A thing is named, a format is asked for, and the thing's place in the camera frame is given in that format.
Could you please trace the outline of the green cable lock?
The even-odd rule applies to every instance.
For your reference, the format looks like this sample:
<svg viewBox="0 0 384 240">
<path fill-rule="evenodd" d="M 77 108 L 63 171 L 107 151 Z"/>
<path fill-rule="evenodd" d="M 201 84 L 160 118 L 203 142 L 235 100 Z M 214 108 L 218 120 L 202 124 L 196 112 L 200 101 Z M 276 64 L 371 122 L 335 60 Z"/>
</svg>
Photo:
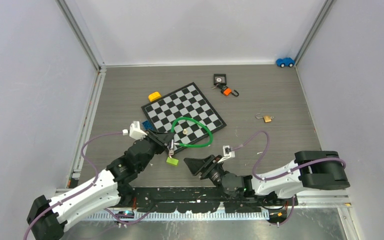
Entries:
<svg viewBox="0 0 384 240">
<path fill-rule="evenodd" d="M 203 130 L 205 130 L 205 132 L 208 134 L 208 137 L 209 137 L 209 141 L 207 143 L 203 143 L 203 144 L 185 144 L 185 143 L 178 143 L 177 145 L 182 147 L 182 148 L 204 148 L 204 147 L 208 147 L 209 145 L 212 144 L 213 140 L 214 140 L 214 137 L 213 137 L 213 134 L 212 132 L 208 129 L 208 127 L 206 127 L 203 123 L 199 122 L 198 120 L 195 120 L 193 118 L 190 118 L 190 117 L 179 117 L 177 119 L 175 119 L 171 125 L 171 128 L 170 128 L 170 132 L 171 133 L 174 133 L 175 132 L 175 127 L 177 125 L 177 123 L 179 121 L 186 121 L 186 122 L 192 122 L 196 125 L 198 125 L 199 127 L 201 127 Z"/>
</svg>

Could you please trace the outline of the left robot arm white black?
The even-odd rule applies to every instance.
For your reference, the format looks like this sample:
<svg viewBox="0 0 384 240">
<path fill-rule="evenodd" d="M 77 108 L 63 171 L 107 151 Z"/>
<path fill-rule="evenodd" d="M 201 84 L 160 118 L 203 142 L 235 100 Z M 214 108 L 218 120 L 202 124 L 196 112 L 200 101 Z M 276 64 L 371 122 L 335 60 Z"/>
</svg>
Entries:
<svg viewBox="0 0 384 240">
<path fill-rule="evenodd" d="M 92 179 L 50 199 L 41 195 L 33 201 L 23 239 L 32 233 L 37 240 L 59 240 L 90 214 L 117 204 L 128 207 L 133 202 L 130 182 L 145 170 L 155 155 L 168 148 L 175 134 L 134 127 L 124 129 L 121 134 L 134 139 L 132 146 L 105 169 L 96 170 Z"/>
</svg>

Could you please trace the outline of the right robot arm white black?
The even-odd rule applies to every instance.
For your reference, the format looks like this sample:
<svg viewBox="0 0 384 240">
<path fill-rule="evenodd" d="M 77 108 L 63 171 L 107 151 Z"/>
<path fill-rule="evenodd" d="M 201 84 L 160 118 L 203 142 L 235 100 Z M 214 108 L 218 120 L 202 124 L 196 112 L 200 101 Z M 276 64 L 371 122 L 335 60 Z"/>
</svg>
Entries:
<svg viewBox="0 0 384 240">
<path fill-rule="evenodd" d="M 303 150 L 294 156 L 280 168 L 252 175 L 236 175 L 225 170 L 220 155 L 185 158 L 184 162 L 193 176 L 209 179 L 229 199 L 265 196 L 271 205 L 279 205 L 308 189 L 334 191 L 351 186 L 346 163 L 336 151 Z"/>
</svg>

